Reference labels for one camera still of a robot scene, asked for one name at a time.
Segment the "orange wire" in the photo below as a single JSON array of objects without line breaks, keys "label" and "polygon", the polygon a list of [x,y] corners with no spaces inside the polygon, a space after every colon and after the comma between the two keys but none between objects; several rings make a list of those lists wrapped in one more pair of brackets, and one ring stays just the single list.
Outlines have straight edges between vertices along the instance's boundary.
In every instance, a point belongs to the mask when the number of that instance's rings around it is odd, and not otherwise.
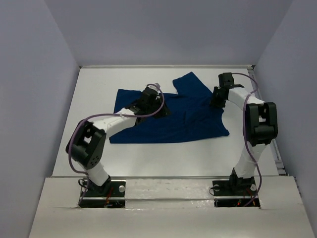
[{"label": "orange wire", "polygon": [[251,194],[251,192],[247,189],[247,192],[248,192],[248,194],[250,195],[250,197],[251,197],[251,199],[252,199],[252,194]]},{"label": "orange wire", "polygon": [[109,203],[109,198],[111,197],[112,191],[113,191],[113,187],[111,187],[111,189],[110,189],[110,191],[109,191],[109,193],[108,193],[108,195],[107,195],[106,204]]}]

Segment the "white wall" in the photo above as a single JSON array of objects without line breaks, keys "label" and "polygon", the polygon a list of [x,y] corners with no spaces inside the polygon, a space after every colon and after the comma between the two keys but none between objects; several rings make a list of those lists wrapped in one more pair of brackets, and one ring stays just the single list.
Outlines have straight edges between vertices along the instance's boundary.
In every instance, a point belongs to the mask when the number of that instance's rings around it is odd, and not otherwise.
[{"label": "white wall", "polygon": [[296,176],[317,235],[317,1],[294,0],[256,66],[264,99],[278,108],[278,147]]},{"label": "white wall", "polygon": [[291,0],[46,0],[79,65],[255,64]]},{"label": "white wall", "polygon": [[28,237],[78,70],[43,0],[1,1],[1,238]]}]

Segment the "screw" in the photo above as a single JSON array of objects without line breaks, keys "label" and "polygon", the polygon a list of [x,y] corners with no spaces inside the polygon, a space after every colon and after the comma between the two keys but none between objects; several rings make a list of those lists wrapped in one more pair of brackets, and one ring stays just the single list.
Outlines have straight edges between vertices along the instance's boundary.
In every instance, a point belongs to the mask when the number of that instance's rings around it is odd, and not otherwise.
[{"label": "screw", "polygon": [[219,192],[219,191],[220,191],[219,185],[218,185],[218,184],[215,184],[215,185],[213,186],[213,190],[214,190],[215,192]]},{"label": "screw", "polygon": [[119,192],[125,192],[125,186],[123,185],[119,186]]},{"label": "screw", "polygon": [[252,184],[250,189],[251,189],[251,191],[256,191],[257,190],[257,186],[255,184]]}]

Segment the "garment sleeve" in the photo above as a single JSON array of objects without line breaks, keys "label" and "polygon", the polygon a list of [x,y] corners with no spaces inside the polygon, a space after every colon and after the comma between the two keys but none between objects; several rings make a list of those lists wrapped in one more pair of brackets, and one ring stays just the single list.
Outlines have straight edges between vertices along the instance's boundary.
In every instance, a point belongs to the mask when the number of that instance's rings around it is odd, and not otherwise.
[{"label": "garment sleeve", "polygon": [[193,72],[173,80],[173,85],[179,96],[210,97],[212,95],[209,88],[207,88]]}]

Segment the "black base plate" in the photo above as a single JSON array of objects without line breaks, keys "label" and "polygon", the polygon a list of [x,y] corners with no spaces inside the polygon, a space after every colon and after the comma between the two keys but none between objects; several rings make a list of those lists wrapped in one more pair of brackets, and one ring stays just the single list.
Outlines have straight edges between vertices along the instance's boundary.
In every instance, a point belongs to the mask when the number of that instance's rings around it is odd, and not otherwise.
[{"label": "black base plate", "polygon": [[[112,192],[110,197],[124,197],[125,196],[125,191],[124,192],[119,191],[120,186],[125,187],[124,180],[111,180],[110,189],[112,189]],[[100,194],[99,192],[88,190],[85,197],[107,197],[108,193],[109,191],[107,191],[105,194]]]},{"label": "black base plate", "polygon": [[233,191],[230,188],[230,182],[229,180],[214,180],[212,181],[213,186],[213,194],[215,197],[221,197],[221,196],[248,196],[247,189],[249,192],[254,195],[255,191],[252,191],[249,187],[241,188],[240,190]]},{"label": "black base plate", "polygon": [[120,192],[120,186],[125,187],[124,180],[112,180],[110,184],[110,189],[105,194],[100,194],[99,192],[88,190],[79,206],[82,208],[124,208],[125,191]]}]

